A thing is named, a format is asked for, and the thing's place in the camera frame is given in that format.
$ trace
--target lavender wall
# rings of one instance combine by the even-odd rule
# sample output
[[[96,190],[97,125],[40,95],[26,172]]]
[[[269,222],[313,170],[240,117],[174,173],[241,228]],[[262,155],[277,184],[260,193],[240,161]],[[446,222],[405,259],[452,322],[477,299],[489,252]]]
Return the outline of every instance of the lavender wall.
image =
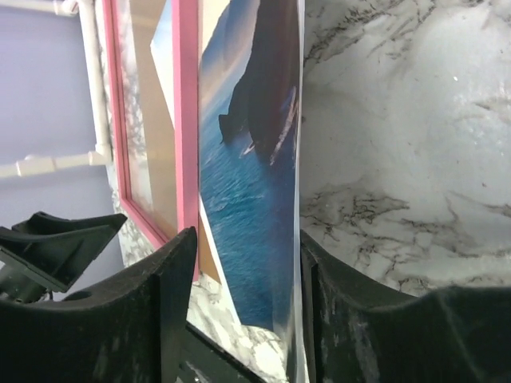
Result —
[[[0,7],[0,164],[28,154],[88,152],[95,144],[80,20]],[[66,218],[113,213],[106,170],[73,168],[0,179],[0,226],[46,211]],[[74,290],[122,268],[118,239]]]

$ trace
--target ocean photo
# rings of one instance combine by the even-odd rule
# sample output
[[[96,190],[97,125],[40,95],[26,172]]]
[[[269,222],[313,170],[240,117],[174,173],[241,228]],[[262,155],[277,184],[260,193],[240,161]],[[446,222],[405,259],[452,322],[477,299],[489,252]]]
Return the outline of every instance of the ocean photo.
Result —
[[[200,194],[240,321],[292,313],[299,105],[295,0],[231,0],[200,63]]]

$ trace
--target sea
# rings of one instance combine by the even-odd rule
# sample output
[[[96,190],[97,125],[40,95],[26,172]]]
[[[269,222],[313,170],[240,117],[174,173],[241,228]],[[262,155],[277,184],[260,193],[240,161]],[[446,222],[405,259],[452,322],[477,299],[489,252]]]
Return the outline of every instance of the sea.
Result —
[[[292,303],[296,126],[266,164],[250,149],[248,132],[222,142],[218,116],[228,113],[231,97],[217,99],[200,125],[200,193],[240,321],[284,328]]]

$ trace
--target pink picture frame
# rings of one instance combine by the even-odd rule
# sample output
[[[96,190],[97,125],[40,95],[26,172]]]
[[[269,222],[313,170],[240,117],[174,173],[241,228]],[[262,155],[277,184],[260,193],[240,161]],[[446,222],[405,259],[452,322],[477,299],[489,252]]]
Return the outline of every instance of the pink picture frame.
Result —
[[[111,91],[113,144],[121,206],[156,248],[169,238],[132,199],[126,136],[121,52],[114,0],[103,0]],[[199,25],[197,0],[172,0],[177,230],[199,230]],[[196,263],[194,281],[198,279]]]

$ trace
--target marble surface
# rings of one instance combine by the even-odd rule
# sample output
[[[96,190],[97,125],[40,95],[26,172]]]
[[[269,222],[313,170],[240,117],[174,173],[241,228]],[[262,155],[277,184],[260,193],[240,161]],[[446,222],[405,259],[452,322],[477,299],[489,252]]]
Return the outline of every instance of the marble surface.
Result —
[[[101,64],[105,80],[105,93],[107,104],[110,106],[111,92],[108,87],[109,79],[108,71],[106,70],[105,16],[101,2],[96,2],[96,16],[98,39],[101,45]],[[140,110],[137,87],[134,86],[131,91],[134,93],[133,96],[125,98],[125,100],[130,101],[126,110],[128,113],[137,113],[137,110]],[[112,111],[110,107],[107,108],[107,112],[111,126]],[[135,142],[143,143],[143,137],[139,137],[136,134],[142,131],[143,129],[133,129],[130,137],[134,135]],[[112,188],[114,210],[125,213],[119,200],[117,169],[115,165],[108,167],[108,174]],[[139,261],[154,251],[153,246],[141,234],[131,219],[128,219],[121,228],[119,240],[121,242],[125,266]],[[248,368],[258,373],[265,381],[287,381],[283,367],[284,344],[270,331],[240,325],[234,319],[232,305],[221,286],[205,274],[202,274],[199,281],[194,282],[192,286],[188,321],[243,362]]]
[[[301,224],[395,289],[511,284],[511,2],[306,2]]]

